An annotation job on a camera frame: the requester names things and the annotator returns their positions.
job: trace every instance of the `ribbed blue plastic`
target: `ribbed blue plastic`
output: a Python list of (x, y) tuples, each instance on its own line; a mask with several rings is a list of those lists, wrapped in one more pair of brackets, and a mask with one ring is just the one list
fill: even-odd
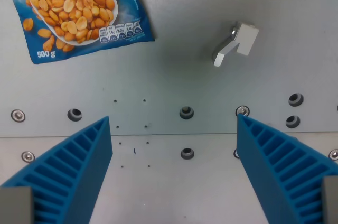
[(323, 223), (322, 179), (338, 175), (327, 156), (241, 115), (237, 153), (270, 224)]
[(48, 150), (2, 186), (32, 188), (35, 224), (89, 223), (111, 156), (105, 117)]

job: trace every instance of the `peanut package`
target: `peanut package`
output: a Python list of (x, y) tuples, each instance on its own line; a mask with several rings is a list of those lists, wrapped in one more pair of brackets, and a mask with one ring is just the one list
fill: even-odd
[(13, 0), (34, 64), (153, 41), (139, 0)]

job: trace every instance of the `bowl of peanuts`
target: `bowl of peanuts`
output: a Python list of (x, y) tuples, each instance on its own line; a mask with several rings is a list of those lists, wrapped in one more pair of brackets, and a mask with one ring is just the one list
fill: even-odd
[[(82, 46), (99, 39), (99, 29), (113, 25), (116, 0), (30, 0), (34, 12), (62, 42)], [(40, 29), (44, 35), (47, 29)]]

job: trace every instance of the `round hole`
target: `round hole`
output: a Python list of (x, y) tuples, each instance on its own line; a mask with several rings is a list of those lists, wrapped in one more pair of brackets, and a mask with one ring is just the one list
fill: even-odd
[(82, 119), (82, 112), (78, 109), (70, 109), (68, 110), (67, 116), (70, 120), (77, 122)]
[(288, 128), (296, 128), (298, 125), (300, 125), (301, 119), (298, 116), (290, 116), (286, 119), (285, 125)]
[(183, 119), (190, 119), (194, 116), (194, 110), (189, 106), (184, 106), (180, 110), (180, 117)]
[(239, 159), (239, 156), (238, 156), (238, 153), (237, 153), (237, 149), (235, 149), (233, 151), (233, 155), (234, 155), (235, 158)]
[(296, 93), (289, 97), (289, 104), (292, 107), (297, 107), (304, 102), (304, 96), (302, 94)]
[(195, 156), (194, 150), (191, 148), (185, 148), (181, 151), (181, 157), (185, 160), (190, 160)]

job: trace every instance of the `gray panel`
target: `gray panel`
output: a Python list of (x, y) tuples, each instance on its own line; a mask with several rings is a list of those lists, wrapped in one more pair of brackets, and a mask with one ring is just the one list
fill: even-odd
[(30, 187), (0, 188), (0, 223), (33, 224), (33, 219)]
[[(104, 115), (114, 135), (230, 133), (240, 105), (284, 132), (337, 130), (338, 0), (143, 2), (154, 43), (35, 66), (12, 1), (0, 0), (0, 136), (70, 135)], [(237, 20), (260, 29), (251, 53), (215, 68), (211, 54)], [(305, 100), (294, 108), (297, 92)], [(183, 121), (187, 105), (195, 115)], [(15, 108), (25, 122), (11, 120)], [(70, 108), (83, 119), (68, 120)]]

